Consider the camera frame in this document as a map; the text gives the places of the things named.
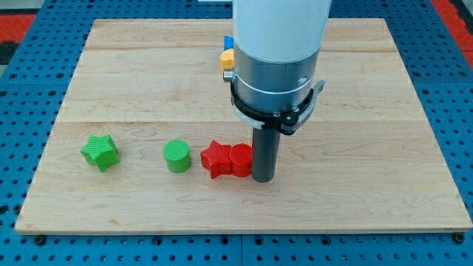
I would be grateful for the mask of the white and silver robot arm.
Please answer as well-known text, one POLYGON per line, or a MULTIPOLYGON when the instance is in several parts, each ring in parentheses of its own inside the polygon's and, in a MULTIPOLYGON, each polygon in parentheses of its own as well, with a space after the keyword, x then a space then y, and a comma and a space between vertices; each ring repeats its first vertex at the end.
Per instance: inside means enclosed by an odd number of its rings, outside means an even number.
POLYGON ((234 67, 224 72, 235 112, 255 129, 292 135, 311 116, 331 0, 234 0, 234 67))

